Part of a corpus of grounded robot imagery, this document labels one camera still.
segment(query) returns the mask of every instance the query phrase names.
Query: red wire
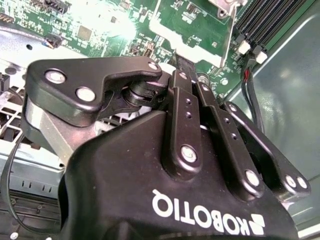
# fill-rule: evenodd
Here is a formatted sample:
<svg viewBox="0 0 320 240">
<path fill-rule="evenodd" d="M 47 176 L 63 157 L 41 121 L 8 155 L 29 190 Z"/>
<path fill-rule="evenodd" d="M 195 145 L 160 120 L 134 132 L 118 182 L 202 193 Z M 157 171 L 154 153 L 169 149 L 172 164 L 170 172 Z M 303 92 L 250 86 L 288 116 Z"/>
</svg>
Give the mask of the red wire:
<svg viewBox="0 0 320 240">
<path fill-rule="evenodd" d="M 250 74 L 249 69 L 247 69 L 247 70 L 244 71 L 244 81 L 245 81 L 245 82 L 248 81 L 249 74 Z"/>
</svg>

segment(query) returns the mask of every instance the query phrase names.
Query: black connector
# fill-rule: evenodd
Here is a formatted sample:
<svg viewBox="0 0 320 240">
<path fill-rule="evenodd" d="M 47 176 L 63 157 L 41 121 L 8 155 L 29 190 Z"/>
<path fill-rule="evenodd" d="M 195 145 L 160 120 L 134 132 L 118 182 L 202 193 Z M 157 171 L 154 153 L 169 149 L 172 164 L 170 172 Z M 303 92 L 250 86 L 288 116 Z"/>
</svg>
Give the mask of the black connector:
<svg viewBox="0 0 320 240">
<path fill-rule="evenodd" d="M 55 49 L 60 47 L 63 41 L 63 38 L 59 35 L 48 33 L 44 39 L 50 43 Z"/>
<path fill-rule="evenodd" d="M 71 6 L 69 2 L 60 0 L 44 0 L 43 5 L 60 14 L 65 14 Z"/>
<path fill-rule="evenodd" d="M 0 95 L 10 88 L 10 76 L 0 72 Z"/>
</svg>

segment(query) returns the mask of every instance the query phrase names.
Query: metal bracket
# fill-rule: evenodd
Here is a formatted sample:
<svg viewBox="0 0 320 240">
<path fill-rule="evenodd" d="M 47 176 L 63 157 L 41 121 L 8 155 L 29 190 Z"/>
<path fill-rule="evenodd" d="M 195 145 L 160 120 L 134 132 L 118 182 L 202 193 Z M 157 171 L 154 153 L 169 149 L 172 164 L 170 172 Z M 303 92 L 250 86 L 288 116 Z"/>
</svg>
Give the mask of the metal bracket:
<svg viewBox="0 0 320 240">
<path fill-rule="evenodd" d="M 206 84 L 197 82 L 193 91 L 200 101 L 201 119 L 210 128 L 217 145 L 219 163 L 229 190 L 244 201 L 262 197 L 265 191 L 262 179 L 230 114 L 220 109 Z"/>
<path fill-rule="evenodd" d="M 266 185 L 282 203 L 293 203 L 311 193 L 308 180 L 289 162 L 273 143 L 234 103 L 224 109 L 237 123 L 246 147 L 254 155 Z"/>
<path fill-rule="evenodd" d="M 159 65 L 144 56 L 40 60 L 28 67 L 25 90 L 43 110 L 87 127 L 114 114 L 138 111 L 123 99 L 123 90 L 129 83 L 155 82 L 161 75 Z"/>
<path fill-rule="evenodd" d="M 175 70 L 169 81 L 162 164 L 174 178 L 190 180 L 203 166 L 198 98 L 190 76 Z"/>
</svg>

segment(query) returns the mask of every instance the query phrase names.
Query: chip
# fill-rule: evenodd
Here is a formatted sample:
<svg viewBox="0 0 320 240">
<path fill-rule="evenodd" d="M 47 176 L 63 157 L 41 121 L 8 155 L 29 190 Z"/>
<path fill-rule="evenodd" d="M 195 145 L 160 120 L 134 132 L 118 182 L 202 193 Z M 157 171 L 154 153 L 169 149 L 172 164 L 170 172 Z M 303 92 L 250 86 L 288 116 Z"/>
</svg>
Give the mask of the chip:
<svg viewBox="0 0 320 240">
<path fill-rule="evenodd" d="M 79 31 L 78 31 L 78 37 L 85 40 L 89 41 L 91 37 L 92 31 L 89 28 L 86 28 L 85 26 L 80 26 Z"/>
</svg>

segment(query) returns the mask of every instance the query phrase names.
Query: black cable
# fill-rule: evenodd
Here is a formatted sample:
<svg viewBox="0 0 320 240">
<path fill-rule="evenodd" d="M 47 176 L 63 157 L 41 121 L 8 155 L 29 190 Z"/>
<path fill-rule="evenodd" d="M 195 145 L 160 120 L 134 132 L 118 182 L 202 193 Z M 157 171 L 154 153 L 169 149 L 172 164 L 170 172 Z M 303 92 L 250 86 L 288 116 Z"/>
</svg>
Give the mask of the black cable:
<svg viewBox="0 0 320 240">
<path fill-rule="evenodd" d="M 262 119 L 261 110 L 260 110 L 258 99 L 256 96 L 256 91 L 255 91 L 255 87 L 254 87 L 254 77 L 253 77 L 252 72 L 249 73 L 249 77 L 248 77 L 247 94 L 250 99 L 252 109 L 254 111 L 255 124 L 258 127 L 258 129 L 260 129 L 261 132 L 263 134 L 265 134 L 264 121 Z"/>
<path fill-rule="evenodd" d="M 11 93 L 12 95 L 16 96 L 20 101 L 21 101 L 21 104 L 23 105 L 24 104 L 24 99 L 22 98 L 22 96 L 20 96 L 19 93 L 17 93 L 15 90 L 9 88 L 7 90 L 7 92 Z"/>
<path fill-rule="evenodd" d="M 10 189 L 9 189 L 10 174 L 11 174 L 11 169 L 12 169 L 12 165 L 14 163 L 14 158 L 15 158 L 16 152 L 18 150 L 20 143 L 24 139 L 24 137 L 25 136 L 23 134 L 21 134 L 21 136 L 18 138 L 16 144 L 14 145 L 13 149 L 11 150 L 7 161 L 5 162 L 5 165 L 4 165 L 2 174 L 1 174 L 1 178 L 0 178 L 0 190 L 1 190 L 2 200 L 8 206 L 9 214 L 20 224 L 21 227 L 23 227 L 27 231 L 32 232 L 34 234 L 39 234 L 39 235 L 58 235 L 59 232 L 56 232 L 53 229 L 41 229 L 41 228 L 36 228 L 36 227 L 25 225 L 21 221 L 21 219 L 18 217 L 18 215 L 14 209 L 14 206 L 11 203 Z"/>
<path fill-rule="evenodd" d="M 264 127 L 264 122 L 262 119 L 258 99 L 256 96 L 256 92 L 255 92 L 254 77 L 250 68 L 248 68 L 244 72 L 245 72 L 244 79 L 241 83 L 242 94 L 250 109 L 253 123 L 264 134 L 265 127 Z"/>
</svg>

